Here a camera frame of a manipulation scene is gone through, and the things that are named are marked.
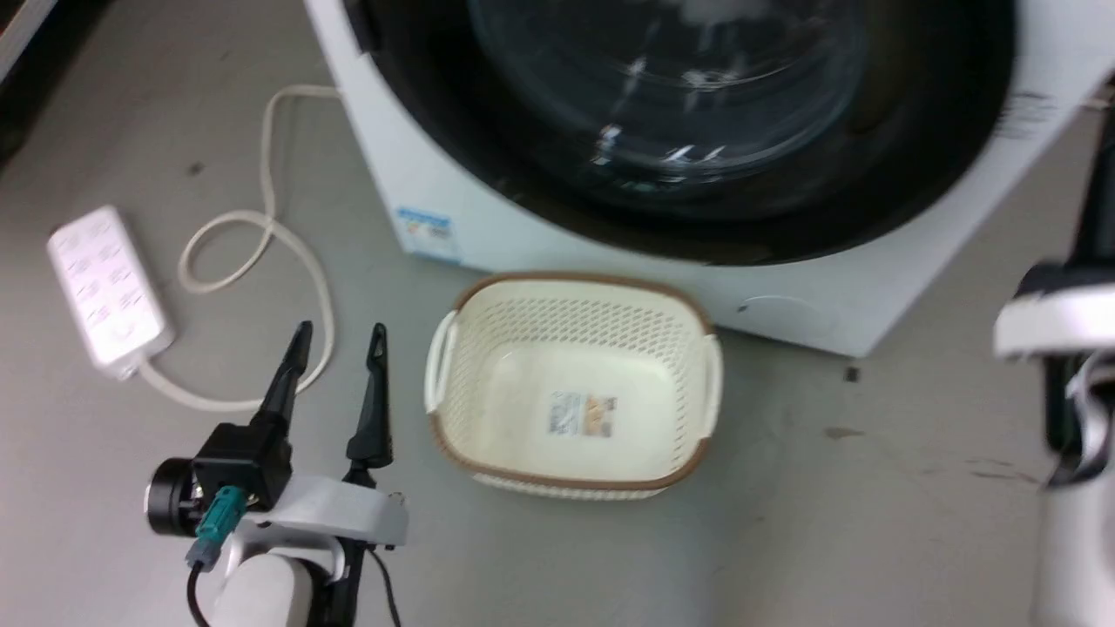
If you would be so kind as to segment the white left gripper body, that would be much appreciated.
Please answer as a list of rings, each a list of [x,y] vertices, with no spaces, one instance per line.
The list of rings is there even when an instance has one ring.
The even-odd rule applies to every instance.
[[[399,493],[295,474],[273,508],[248,512],[248,559],[272,552],[307,559],[334,583],[355,562],[345,541],[399,547],[408,540],[408,528],[409,512]]]

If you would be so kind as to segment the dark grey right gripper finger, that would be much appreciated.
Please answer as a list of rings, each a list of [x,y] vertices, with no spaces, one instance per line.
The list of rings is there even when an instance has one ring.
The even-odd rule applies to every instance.
[[[1072,266],[1112,266],[1114,260],[1114,99],[1105,97],[1105,119],[1092,161]]]

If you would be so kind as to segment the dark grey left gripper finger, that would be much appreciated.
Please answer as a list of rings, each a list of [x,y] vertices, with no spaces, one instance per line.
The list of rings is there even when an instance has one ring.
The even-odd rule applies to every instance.
[[[366,357],[368,378],[357,430],[346,446],[349,461],[345,481],[374,488],[374,469],[389,467],[394,461],[388,386],[388,329],[374,325]]]
[[[304,320],[295,326],[287,353],[278,366],[274,377],[268,385],[266,395],[252,417],[254,426],[278,426],[283,434],[289,433],[298,384],[306,373],[309,361],[314,325]]]

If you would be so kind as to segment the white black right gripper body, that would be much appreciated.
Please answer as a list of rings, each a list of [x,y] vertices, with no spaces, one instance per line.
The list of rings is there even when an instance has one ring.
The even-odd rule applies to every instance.
[[[1074,462],[1098,459],[1111,417],[1090,388],[1112,361],[1112,263],[1043,262],[1022,276],[993,324],[993,353],[1005,361],[1039,361],[1044,438]]]

